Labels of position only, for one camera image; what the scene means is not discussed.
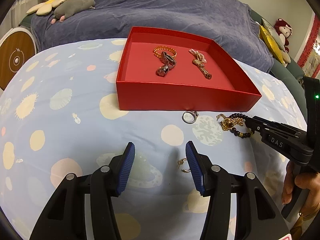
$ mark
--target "human hand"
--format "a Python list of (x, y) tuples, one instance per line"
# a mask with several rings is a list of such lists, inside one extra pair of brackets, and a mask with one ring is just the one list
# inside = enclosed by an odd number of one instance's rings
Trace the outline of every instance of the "human hand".
[(302, 189), (309, 189), (309, 195), (306, 202), (300, 210), (302, 216), (307, 216), (319, 208), (320, 204), (320, 174), (319, 173), (302, 173), (294, 178), (294, 163), (289, 161), (287, 164), (287, 174), (284, 178), (282, 191), (282, 204), (290, 203), (294, 185)]

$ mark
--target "plush toy foot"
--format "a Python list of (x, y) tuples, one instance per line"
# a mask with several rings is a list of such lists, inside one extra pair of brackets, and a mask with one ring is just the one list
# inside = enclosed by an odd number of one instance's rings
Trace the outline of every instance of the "plush toy foot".
[(64, 16), (61, 16), (61, 18), (60, 18), (59, 22), (63, 22), (63, 21), (64, 21), (64, 19), (65, 19), (65, 17), (64, 17)]

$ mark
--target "gray plush toy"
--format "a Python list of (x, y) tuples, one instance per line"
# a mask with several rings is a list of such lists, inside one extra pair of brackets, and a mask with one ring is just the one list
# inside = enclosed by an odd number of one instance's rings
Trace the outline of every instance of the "gray plush toy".
[(95, 4), (94, 0), (67, 0), (54, 10), (51, 24), (54, 24), (57, 20), (62, 22), (76, 13), (94, 9)]

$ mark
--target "light blue tablecloth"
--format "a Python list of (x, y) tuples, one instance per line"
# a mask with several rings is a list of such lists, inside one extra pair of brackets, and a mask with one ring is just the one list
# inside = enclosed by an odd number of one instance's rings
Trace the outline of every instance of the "light blue tablecloth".
[[(199, 239), (209, 199), (195, 191), (190, 173), (177, 168), (189, 140), (230, 173), (258, 174), (281, 208), (287, 160), (261, 143), (258, 133), (241, 139), (223, 132), (216, 112), (200, 112), (191, 125), (182, 121), (183, 111), (118, 109), (115, 79), (124, 44), (81, 41), (45, 50), (25, 63), (0, 97), (0, 205), (18, 233), (30, 237), (67, 173), (94, 172), (129, 141), (136, 158), (126, 190), (113, 198), (123, 240)], [(238, 64), (263, 95), (247, 115), (306, 129), (281, 81)], [(228, 239), (235, 231), (234, 197), (232, 203)]]

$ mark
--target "red box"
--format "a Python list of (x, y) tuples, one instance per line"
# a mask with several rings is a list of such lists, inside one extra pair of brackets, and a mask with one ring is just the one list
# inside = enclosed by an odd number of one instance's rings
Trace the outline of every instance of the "red box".
[[(177, 64), (166, 76), (153, 54), (164, 45), (177, 51)], [(206, 79), (190, 52), (204, 54)], [(116, 79), (121, 110), (249, 111), (261, 94), (241, 67), (215, 41), (167, 29), (133, 27), (124, 47)]]

